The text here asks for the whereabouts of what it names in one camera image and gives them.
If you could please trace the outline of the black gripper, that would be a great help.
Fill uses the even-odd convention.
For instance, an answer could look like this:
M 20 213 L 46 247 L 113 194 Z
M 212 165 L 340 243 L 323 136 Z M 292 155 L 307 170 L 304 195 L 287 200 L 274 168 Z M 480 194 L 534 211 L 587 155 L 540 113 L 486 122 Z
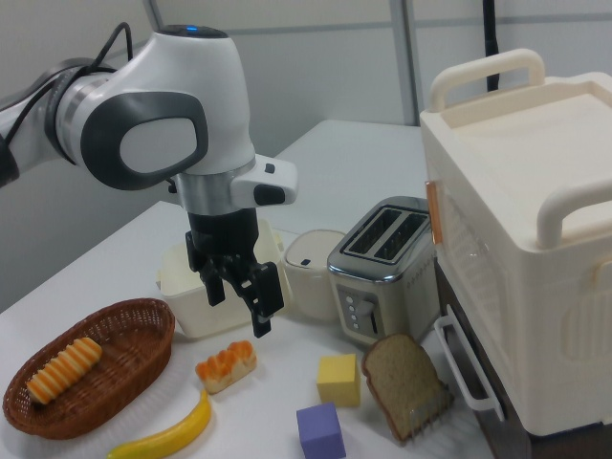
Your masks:
M 284 299 L 276 265 L 255 260 L 256 210 L 214 216 L 189 212 L 187 216 L 189 264 L 200 275 L 208 304 L 216 306 L 226 299 L 225 278 L 250 311 L 253 335 L 264 337 L 272 330 L 271 318 L 284 307 Z

